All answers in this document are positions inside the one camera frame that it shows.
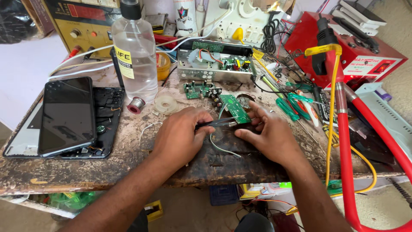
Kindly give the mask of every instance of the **capacitor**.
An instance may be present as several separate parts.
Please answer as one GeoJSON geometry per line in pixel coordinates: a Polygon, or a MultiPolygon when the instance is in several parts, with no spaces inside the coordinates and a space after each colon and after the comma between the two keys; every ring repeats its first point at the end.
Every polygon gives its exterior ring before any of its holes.
{"type": "Polygon", "coordinates": [[[233,70],[235,70],[235,71],[239,71],[239,66],[237,66],[237,65],[233,65],[233,70]]]}

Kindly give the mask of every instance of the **circuit board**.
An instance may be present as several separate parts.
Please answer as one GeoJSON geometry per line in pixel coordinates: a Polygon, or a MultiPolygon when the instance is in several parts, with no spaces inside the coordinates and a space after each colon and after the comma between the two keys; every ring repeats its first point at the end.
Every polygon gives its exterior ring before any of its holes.
{"type": "Polygon", "coordinates": [[[214,91],[216,91],[215,94],[222,91],[222,88],[216,88],[216,86],[211,82],[211,80],[192,81],[191,83],[183,84],[183,89],[186,93],[187,99],[203,99],[205,97],[213,95],[214,91]]]}
{"type": "Polygon", "coordinates": [[[249,115],[246,113],[246,111],[243,109],[243,107],[237,101],[235,96],[233,96],[233,95],[220,95],[220,100],[222,100],[223,104],[227,103],[226,108],[229,110],[229,112],[232,114],[233,117],[238,116],[237,118],[235,118],[235,120],[238,124],[249,123],[249,122],[252,121],[249,118],[249,115]]]}
{"type": "Polygon", "coordinates": [[[197,48],[199,48],[199,49],[201,49],[201,48],[207,49],[207,50],[209,50],[210,52],[222,52],[224,46],[223,46],[223,45],[218,45],[218,44],[202,43],[202,42],[194,41],[194,42],[193,42],[193,46],[192,46],[192,50],[195,50],[195,49],[197,49],[197,48]]]}
{"type": "Polygon", "coordinates": [[[221,70],[249,72],[250,61],[239,59],[222,59],[223,64],[220,65],[221,70]]]}

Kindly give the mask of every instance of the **white cable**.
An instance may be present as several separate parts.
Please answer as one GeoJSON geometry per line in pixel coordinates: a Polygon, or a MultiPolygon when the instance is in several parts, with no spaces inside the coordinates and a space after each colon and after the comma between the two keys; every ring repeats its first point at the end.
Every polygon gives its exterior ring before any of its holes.
{"type": "Polygon", "coordinates": [[[148,125],[147,127],[143,128],[142,133],[140,133],[140,136],[139,136],[139,143],[140,143],[140,138],[141,138],[142,135],[143,135],[143,132],[144,132],[147,128],[151,127],[152,125],[154,125],[154,124],[156,124],[156,123],[160,123],[160,124],[163,125],[162,122],[155,122],[155,123],[152,123],[152,124],[148,125]]]}
{"type": "Polygon", "coordinates": [[[53,78],[57,78],[57,77],[76,75],[76,74],[79,74],[79,73],[86,73],[86,72],[93,72],[93,71],[97,71],[97,70],[100,70],[100,69],[108,68],[108,67],[110,67],[110,66],[112,66],[112,65],[113,65],[113,64],[109,64],[109,65],[106,65],[106,66],[103,66],[103,67],[100,67],[100,68],[87,69],[87,70],[82,70],[82,71],[78,71],[78,72],[75,72],[75,73],[68,73],[68,74],[63,74],[63,75],[51,76],[51,77],[49,77],[49,78],[47,79],[47,81],[49,81],[50,79],[53,79],[53,78]]]}
{"type": "Polygon", "coordinates": [[[202,27],[201,29],[199,29],[199,30],[197,30],[197,31],[194,31],[194,32],[192,32],[192,33],[190,33],[190,34],[187,34],[187,35],[185,35],[185,36],[183,36],[183,37],[180,37],[180,38],[178,38],[178,39],[175,39],[175,40],[172,40],[172,41],[168,41],[168,42],[165,42],[165,43],[158,44],[158,45],[156,45],[156,47],[160,47],[160,46],[163,46],[163,45],[166,45],[166,44],[169,44],[169,43],[177,42],[177,41],[179,41],[179,40],[182,40],[182,39],[184,39],[184,38],[187,38],[187,37],[189,37],[189,36],[192,36],[192,35],[200,32],[200,31],[202,31],[203,29],[207,28],[208,26],[212,25],[213,23],[215,23],[215,22],[217,22],[217,21],[220,21],[220,20],[222,19],[222,17],[224,17],[227,13],[229,13],[229,11],[230,11],[230,8],[229,8],[225,13],[223,13],[222,15],[220,15],[219,18],[215,19],[214,21],[210,22],[208,25],[202,27]]]}
{"type": "MultiPolygon", "coordinates": [[[[159,50],[159,53],[160,53],[160,51],[164,52],[164,50],[162,50],[162,49],[160,49],[160,48],[158,48],[158,47],[156,47],[156,49],[159,50]]],[[[169,53],[165,53],[165,54],[168,55],[171,60],[173,60],[174,62],[177,62],[177,60],[175,60],[175,59],[173,58],[173,56],[171,56],[169,53]]]]}
{"type": "MultiPolygon", "coordinates": [[[[230,9],[229,13],[228,13],[227,15],[225,15],[225,16],[222,18],[222,20],[224,20],[227,16],[229,16],[229,15],[233,12],[233,3],[232,3],[232,2],[230,3],[229,9],[230,9]]],[[[172,50],[170,50],[170,51],[162,51],[162,52],[164,52],[164,53],[170,53],[170,52],[176,50],[176,48],[178,48],[180,45],[182,45],[182,43],[184,43],[184,42],[186,42],[186,41],[188,41],[188,40],[191,40],[191,39],[203,39],[203,38],[206,38],[206,37],[208,37],[208,36],[212,33],[212,31],[213,31],[216,27],[217,27],[217,24],[211,29],[211,31],[210,31],[206,36],[187,38],[187,39],[185,39],[184,41],[182,41],[181,43],[179,43],[179,44],[178,44],[176,47],[174,47],[172,50]]],[[[71,61],[71,60],[73,60],[73,59],[75,59],[75,58],[77,58],[77,57],[81,57],[81,56],[84,56],[84,55],[93,53],[93,52],[95,52],[95,51],[103,50],[103,49],[110,48],[110,47],[113,47],[113,46],[114,46],[114,45],[108,45],[108,46],[105,46],[105,47],[96,48],[96,49],[91,50],[91,51],[88,51],[88,52],[84,52],[84,53],[81,53],[81,54],[77,54],[77,55],[75,55],[75,56],[73,56],[73,57],[71,57],[71,58],[63,61],[62,63],[60,63],[56,68],[53,69],[53,71],[51,71],[51,72],[49,73],[49,76],[52,75],[58,68],[60,68],[60,67],[63,66],[64,64],[68,63],[69,61],[71,61]]]]}
{"type": "MultiPolygon", "coordinates": [[[[222,116],[223,110],[226,108],[226,106],[227,106],[227,103],[225,103],[225,104],[222,106],[222,109],[221,109],[220,112],[219,112],[219,118],[218,118],[218,119],[220,119],[220,117],[222,116]]],[[[237,158],[242,158],[240,155],[238,155],[238,154],[236,154],[236,153],[234,153],[234,152],[226,151],[226,150],[223,150],[222,148],[216,146],[216,145],[213,143],[213,141],[212,141],[212,134],[210,134],[209,139],[210,139],[210,142],[212,143],[212,145],[213,145],[217,150],[219,150],[219,151],[221,151],[221,152],[230,153],[230,154],[234,155],[234,156],[237,157],[237,158]]]]}
{"type": "Polygon", "coordinates": [[[95,52],[95,51],[99,51],[99,50],[103,50],[103,49],[106,49],[106,48],[110,48],[110,47],[113,47],[113,46],[114,46],[114,45],[112,44],[112,45],[109,45],[109,46],[96,48],[95,50],[92,50],[92,51],[88,51],[88,52],[84,52],[84,53],[75,55],[75,56],[73,56],[73,57],[71,57],[71,58],[69,58],[69,59],[61,62],[51,73],[49,73],[49,76],[52,75],[56,69],[62,67],[64,64],[66,64],[67,62],[69,62],[69,61],[72,60],[72,59],[75,59],[75,58],[77,58],[77,57],[81,57],[81,56],[84,56],[84,55],[93,53],[93,52],[95,52]]]}
{"type": "MultiPolygon", "coordinates": [[[[230,12],[229,12],[227,15],[225,15],[225,16],[222,18],[222,20],[224,20],[226,17],[228,17],[228,16],[233,12],[233,7],[232,7],[232,6],[233,6],[233,3],[231,2],[231,3],[230,3],[230,9],[231,9],[231,10],[230,10],[230,12]]],[[[161,52],[170,53],[170,52],[176,50],[176,48],[178,48],[180,45],[182,45],[182,43],[184,43],[184,42],[186,42],[186,41],[188,41],[188,40],[206,38],[206,37],[208,37],[208,36],[213,32],[213,30],[214,30],[217,26],[218,26],[218,24],[215,24],[215,25],[213,26],[213,28],[209,31],[209,33],[208,33],[207,35],[205,35],[205,36],[187,38],[187,39],[183,40],[182,42],[180,42],[180,43],[179,43],[176,47],[174,47],[172,50],[170,50],[170,51],[161,51],[161,52]]]]}

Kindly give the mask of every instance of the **red hose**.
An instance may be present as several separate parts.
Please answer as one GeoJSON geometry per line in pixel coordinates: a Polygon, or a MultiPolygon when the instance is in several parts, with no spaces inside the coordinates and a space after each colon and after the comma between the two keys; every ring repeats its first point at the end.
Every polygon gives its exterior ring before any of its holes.
{"type": "MultiPolygon", "coordinates": [[[[383,139],[385,144],[389,147],[399,164],[402,166],[409,179],[412,179],[412,163],[403,152],[398,143],[389,134],[382,123],[375,117],[375,115],[369,110],[365,103],[356,98],[352,101],[356,108],[363,114],[363,116],[372,125],[375,131],[383,139]]],[[[354,186],[353,186],[353,169],[352,169],[352,154],[350,150],[349,139],[349,125],[348,116],[346,113],[338,114],[339,125],[339,143],[340,143],[340,160],[341,160],[341,172],[342,172],[342,190],[343,190],[343,202],[345,206],[345,218],[349,224],[359,232],[410,232],[412,231],[412,220],[395,229],[391,230],[377,230],[362,225],[359,221],[358,212],[356,210],[354,186]]]]}

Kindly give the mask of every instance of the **green screwdriver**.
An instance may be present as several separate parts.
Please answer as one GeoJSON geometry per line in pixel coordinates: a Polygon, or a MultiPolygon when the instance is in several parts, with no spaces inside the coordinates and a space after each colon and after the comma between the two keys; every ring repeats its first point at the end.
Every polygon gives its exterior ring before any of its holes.
{"type": "Polygon", "coordinates": [[[288,93],[288,97],[293,98],[293,99],[297,99],[297,100],[299,100],[299,101],[304,101],[304,102],[309,102],[309,103],[312,103],[312,102],[313,102],[313,103],[317,103],[317,104],[329,106],[329,105],[327,105],[327,104],[325,104],[325,103],[317,102],[317,101],[314,101],[314,100],[311,99],[311,98],[308,98],[308,97],[305,97],[305,96],[301,96],[301,95],[297,95],[297,94],[292,93],[292,92],[288,93]]]}

